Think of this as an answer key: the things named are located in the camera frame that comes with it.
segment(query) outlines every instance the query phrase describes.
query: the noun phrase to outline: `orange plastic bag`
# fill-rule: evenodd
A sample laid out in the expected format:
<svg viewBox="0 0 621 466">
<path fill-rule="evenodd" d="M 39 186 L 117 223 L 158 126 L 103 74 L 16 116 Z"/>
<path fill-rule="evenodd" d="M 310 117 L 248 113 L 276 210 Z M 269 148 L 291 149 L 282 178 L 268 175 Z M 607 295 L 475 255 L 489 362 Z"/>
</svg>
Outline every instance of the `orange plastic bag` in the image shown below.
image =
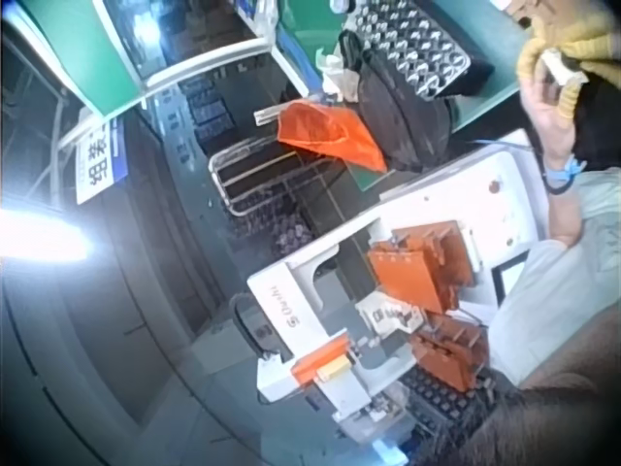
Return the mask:
<svg viewBox="0 0 621 466">
<path fill-rule="evenodd" d="M 278 140 L 386 172 L 381 150 L 360 117 L 350 109 L 294 102 L 278 116 Z"/>
</svg>

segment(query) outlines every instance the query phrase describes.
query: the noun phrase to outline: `bright light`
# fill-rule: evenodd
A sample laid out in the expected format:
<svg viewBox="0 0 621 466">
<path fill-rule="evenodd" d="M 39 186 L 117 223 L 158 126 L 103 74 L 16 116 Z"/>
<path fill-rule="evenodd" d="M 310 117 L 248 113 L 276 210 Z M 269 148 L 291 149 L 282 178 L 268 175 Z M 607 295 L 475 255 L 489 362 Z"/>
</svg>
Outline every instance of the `bright light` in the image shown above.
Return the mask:
<svg viewBox="0 0 621 466">
<path fill-rule="evenodd" d="M 83 260 L 88 244 L 82 232 L 57 218 L 0 210 L 0 257 L 43 262 Z"/>
<path fill-rule="evenodd" d="M 159 26 L 149 13 L 134 16 L 134 35 L 146 46 L 159 44 Z"/>
</svg>

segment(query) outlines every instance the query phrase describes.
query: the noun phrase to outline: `person's hand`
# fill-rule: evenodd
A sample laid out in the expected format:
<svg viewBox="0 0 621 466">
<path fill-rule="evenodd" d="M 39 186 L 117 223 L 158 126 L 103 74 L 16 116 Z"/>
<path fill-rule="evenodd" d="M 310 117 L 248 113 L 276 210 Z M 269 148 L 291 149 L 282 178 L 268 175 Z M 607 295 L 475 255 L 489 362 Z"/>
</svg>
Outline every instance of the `person's hand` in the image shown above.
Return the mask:
<svg viewBox="0 0 621 466">
<path fill-rule="evenodd" d="M 543 147 L 543 160 L 552 170 L 562 170 L 572 155 L 575 144 L 573 114 L 581 83 L 570 81 L 558 99 L 552 85 L 546 83 L 547 69 L 540 59 L 544 50 L 551 47 L 544 37 L 542 22 L 533 21 L 535 38 L 529 41 L 517 64 L 522 106 L 535 126 Z"/>
</svg>

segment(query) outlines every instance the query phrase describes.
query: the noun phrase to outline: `blue wristband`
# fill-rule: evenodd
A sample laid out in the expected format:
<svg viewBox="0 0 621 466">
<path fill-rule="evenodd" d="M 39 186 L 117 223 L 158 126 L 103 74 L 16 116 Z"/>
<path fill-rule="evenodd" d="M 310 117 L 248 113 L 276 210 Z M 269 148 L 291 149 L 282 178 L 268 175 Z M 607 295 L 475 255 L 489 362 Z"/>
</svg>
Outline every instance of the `blue wristband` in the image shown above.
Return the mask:
<svg viewBox="0 0 621 466">
<path fill-rule="evenodd" d="M 581 173 L 586 167 L 586 162 L 579 162 L 572 156 L 565 164 L 563 170 L 551 170 L 545 166 L 543 162 L 543 169 L 545 170 L 545 177 L 550 182 L 568 182 L 578 173 Z"/>
</svg>

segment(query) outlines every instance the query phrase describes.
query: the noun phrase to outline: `table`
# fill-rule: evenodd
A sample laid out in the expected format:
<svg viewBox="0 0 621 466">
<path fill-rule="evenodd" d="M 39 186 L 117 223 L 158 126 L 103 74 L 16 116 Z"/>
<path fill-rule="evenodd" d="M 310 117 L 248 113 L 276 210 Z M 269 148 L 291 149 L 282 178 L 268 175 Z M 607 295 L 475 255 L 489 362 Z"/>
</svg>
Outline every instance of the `table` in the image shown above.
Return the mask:
<svg viewBox="0 0 621 466">
<path fill-rule="evenodd" d="M 457 118 L 452 128 L 455 132 L 517 92 L 515 63 L 529 36 L 490 0 L 436 0 L 435 3 L 460 24 L 495 66 L 494 73 L 477 96 L 456 98 Z M 328 0 L 279 0 L 278 4 L 278 45 L 305 81 L 316 83 L 319 76 L 314 67 L 316 52 L 334 49 L 345 15 L 332 13 Z M 385 177 L 385 174 L 355 165 L 348 168 L 363 191 Z"/>
</svg>

